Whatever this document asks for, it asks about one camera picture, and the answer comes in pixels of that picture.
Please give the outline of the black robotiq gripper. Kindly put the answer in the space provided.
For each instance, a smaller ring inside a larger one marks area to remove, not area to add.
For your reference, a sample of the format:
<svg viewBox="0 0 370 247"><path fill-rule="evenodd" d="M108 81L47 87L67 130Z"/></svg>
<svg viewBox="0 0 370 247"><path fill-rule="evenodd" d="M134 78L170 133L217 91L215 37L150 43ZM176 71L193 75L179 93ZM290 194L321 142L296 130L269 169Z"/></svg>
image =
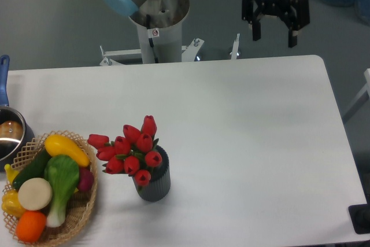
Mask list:
<svg viewBox="0 0 370 247"><path fill-rule="evenodd" d="M254 41L261 39L262 15L283 18L288 27L288 47L294 47L298 31L310 23L309 0L242 0L242 20L251 25Z"/></svg>

